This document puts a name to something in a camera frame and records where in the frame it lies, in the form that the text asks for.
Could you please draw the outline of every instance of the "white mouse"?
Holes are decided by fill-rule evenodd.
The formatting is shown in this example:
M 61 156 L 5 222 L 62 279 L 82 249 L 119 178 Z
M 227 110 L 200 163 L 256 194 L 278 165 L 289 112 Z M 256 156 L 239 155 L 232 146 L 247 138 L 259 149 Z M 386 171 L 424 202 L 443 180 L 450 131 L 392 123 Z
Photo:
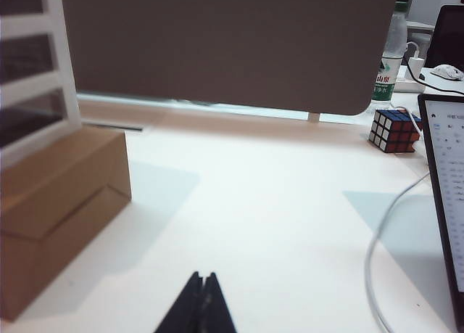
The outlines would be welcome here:
M 460 81 L 464 79 L 464 73 L 451 65 L 436 66 L 430 73 L 449 81 Z

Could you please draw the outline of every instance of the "plastic bottle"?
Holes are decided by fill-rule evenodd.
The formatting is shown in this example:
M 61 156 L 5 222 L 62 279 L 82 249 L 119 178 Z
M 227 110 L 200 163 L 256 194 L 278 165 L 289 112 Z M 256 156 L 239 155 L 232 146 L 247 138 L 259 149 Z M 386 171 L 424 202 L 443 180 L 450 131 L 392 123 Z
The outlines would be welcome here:
M 407 48 L 407 0 L 397 0 L 369 108 L 388 109 L 399 66 Z

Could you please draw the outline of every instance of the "black chair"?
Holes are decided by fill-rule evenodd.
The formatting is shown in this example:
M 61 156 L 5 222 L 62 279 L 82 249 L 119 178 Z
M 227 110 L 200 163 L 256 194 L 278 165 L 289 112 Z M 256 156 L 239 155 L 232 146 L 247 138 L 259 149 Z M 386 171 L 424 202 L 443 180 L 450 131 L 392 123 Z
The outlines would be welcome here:
M 464 70 L 464 6 L 444 5 L 428 48 L 425 67 L 452 65 Z

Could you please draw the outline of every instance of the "green bottle label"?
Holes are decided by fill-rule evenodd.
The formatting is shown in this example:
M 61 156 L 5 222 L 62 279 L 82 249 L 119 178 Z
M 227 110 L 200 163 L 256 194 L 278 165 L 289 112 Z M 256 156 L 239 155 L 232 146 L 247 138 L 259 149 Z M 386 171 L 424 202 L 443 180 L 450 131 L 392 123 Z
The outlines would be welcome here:
M 396 59 L 382 57 L 376 84 L 372 93 L 372 99 L 376 101 L 389 101 L 392 99 L 394 84 L 397 81 L 401 60 L 401 57 Z

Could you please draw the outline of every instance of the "brown cardboard box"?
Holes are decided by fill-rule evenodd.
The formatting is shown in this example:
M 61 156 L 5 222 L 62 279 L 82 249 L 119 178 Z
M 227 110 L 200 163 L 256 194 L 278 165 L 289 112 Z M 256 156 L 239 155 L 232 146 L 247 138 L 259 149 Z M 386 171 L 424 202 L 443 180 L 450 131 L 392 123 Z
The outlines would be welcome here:
M 121 132 L 84 127 L 1 172 L 1 317 L 15 319 L 130 199 Z

